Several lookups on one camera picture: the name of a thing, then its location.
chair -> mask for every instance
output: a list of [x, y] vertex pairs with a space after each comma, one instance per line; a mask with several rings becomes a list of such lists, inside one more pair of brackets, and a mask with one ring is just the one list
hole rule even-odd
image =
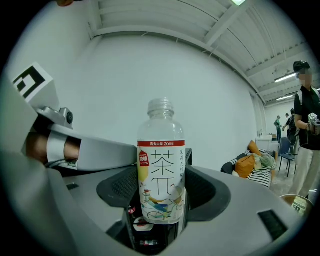
[[281, 138], [280, 154], [279, 154], [281, 156], [281, 161], [280, 161], [279, 172], [281, 169], [282, 158], [287, 159], [288, 160], [288, 163], [286, 165], [287, 169], [288, 169], [288, 165], [289, 165], [287, 177], [289, 177], [291, 161], [295, 160], [295, 156], [289, 153], [290, 148], [291, 148], [291, 142], [286, 137]]

white pants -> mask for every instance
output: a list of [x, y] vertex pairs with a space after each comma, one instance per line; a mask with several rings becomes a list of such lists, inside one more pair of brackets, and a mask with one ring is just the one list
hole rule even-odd
[[320, 150], [300, 147], [296, 158], [296, 174], [289, 194], [306, 197], [320, 171]]

red label band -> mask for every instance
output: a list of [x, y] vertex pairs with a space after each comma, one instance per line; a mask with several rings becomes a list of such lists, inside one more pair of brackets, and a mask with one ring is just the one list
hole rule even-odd
[[138, 147], [181, 147], [185, 145], [185, 140], [138, 141]]

white ceiling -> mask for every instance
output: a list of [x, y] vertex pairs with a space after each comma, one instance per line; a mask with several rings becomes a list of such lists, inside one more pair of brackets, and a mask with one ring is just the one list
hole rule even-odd
[[90, 0], [93, 35], [157, 33], [190, 42], [242, 76], [267, 105], [299, 89], [295, 61], [308, 61], [320, 87], [319, 63], [295, 24], [273, 2], [247, 0]]

white cuff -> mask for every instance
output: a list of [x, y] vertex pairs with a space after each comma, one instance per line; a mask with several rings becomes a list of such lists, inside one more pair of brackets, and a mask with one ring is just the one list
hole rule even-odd
[[48, 162], [65, 159], [65, 144], [68, 136], [52, 131], [46, 145]]

